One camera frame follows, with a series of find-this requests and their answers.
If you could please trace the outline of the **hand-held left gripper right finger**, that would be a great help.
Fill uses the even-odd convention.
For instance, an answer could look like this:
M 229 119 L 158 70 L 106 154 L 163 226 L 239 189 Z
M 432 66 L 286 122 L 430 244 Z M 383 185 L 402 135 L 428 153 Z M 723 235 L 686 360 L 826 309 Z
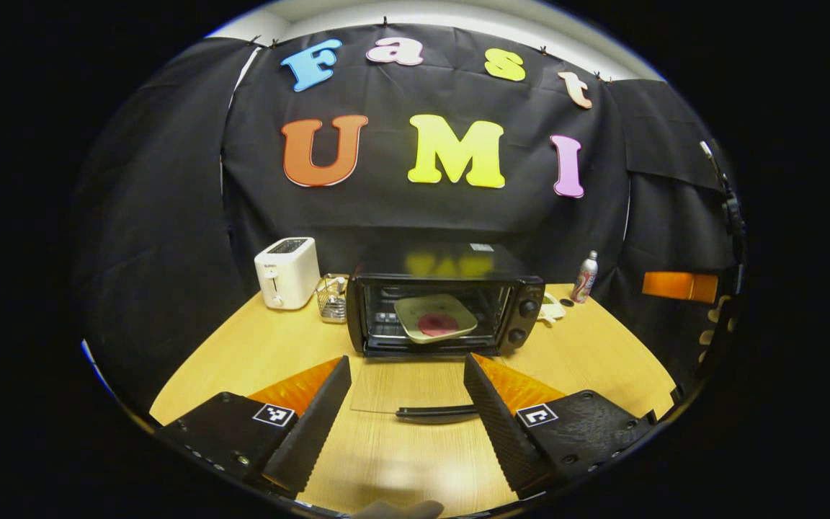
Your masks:
M 564 394 L 516 369 L 471 354 L 465 390 L 499 466 L 521 499 L 572 487 L 611 466 L 655 425 L 596 391 Z

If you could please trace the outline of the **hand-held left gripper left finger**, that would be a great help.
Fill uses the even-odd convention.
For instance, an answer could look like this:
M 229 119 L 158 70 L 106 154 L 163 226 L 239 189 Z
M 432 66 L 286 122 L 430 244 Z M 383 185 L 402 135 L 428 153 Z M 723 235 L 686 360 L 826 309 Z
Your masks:
M 218 392 L 158 437 L 229 479 L 293 499 L 306 489 L 351 383 L 343 355 L 250 396 Z

